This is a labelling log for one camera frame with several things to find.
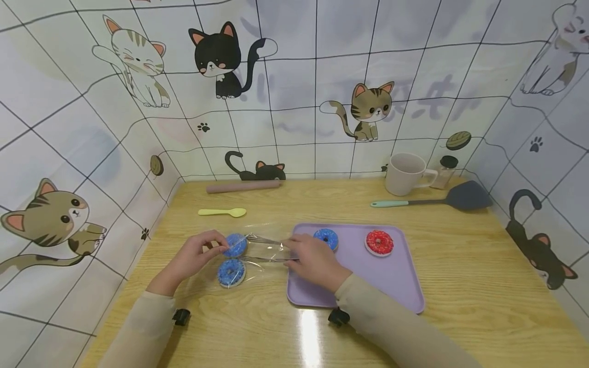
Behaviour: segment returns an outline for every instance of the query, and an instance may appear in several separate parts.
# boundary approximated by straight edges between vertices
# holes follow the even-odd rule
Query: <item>teal spatula handle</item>
[[[386,207],[399,207],[402,205],[408,205],[409,201],[376,201],[370,203],[370,207],[374,208],[386,208]]]

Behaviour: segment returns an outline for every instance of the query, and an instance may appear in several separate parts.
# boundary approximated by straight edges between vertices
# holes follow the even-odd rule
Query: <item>spatula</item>
[[[457,210],[470,211],[489,207],[492,201],[487,192],[476,182],[467,181],[450,189],[443,200],[418,200],[418,201],[377,201],[370,204],[371,207],[399,207],[410,204],[435,204],[444,203]]]
[[[231,210],[198,210],[200,216],[230,214],[233,217],[241,217],[245,215],[246,212],[245,208],[232,208]]]

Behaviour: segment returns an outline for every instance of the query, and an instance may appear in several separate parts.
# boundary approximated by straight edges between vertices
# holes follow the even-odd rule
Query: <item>blue donut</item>
[[[225,257],[236,258],[246,251],[247,240],[245,236],[241,234],[230,234],[226,239],[229,243],[229,250],[223,252]]]
[[[328,228],[322,228],[322,229],[315,231],[315,233],[313,234],[313,237],[317,238],[319,240],[323,240],[325,243],[327,243],[329,245],[331,250],[333,250],[333,251],[336,250],[336,248],[337,248],[337,234],[335,233],[335,231],[328,229]]]
[[[243,262],[231,258],[223,261],[217,270],[217,279],[223,287],[239,285],[246,276],[246,266]]]

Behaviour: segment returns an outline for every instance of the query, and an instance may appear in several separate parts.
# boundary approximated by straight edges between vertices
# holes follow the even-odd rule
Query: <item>spice jar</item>
[[[452,178],[454,171],[456,171],[456,166],[458,166],[458,159],[454,156],[447,155],[442,157],[440,165],[440,168],[437,170],[438,177],[430,185],[431,188],[444,189],[448,185],[450,178]]]

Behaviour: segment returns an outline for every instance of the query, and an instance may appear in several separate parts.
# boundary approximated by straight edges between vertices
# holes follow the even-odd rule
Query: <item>paw print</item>
[[[542,142],[542,137],[535,137],[534,140],[530,142],[530,144],[530,152],[538,152],[540,147],[544,145],[544,142]]]
[[[145,228],[141,231],[141,240],[145,240],[147,239],[147,236],[149,235],[149,229]]]
[[[198,126],[196,126],[198,128],[198,130],[202,130],[203,132],[207,132],[209,130],[211,130],[211,128],[209,128],[209,125],[205,122],[200,123]]]

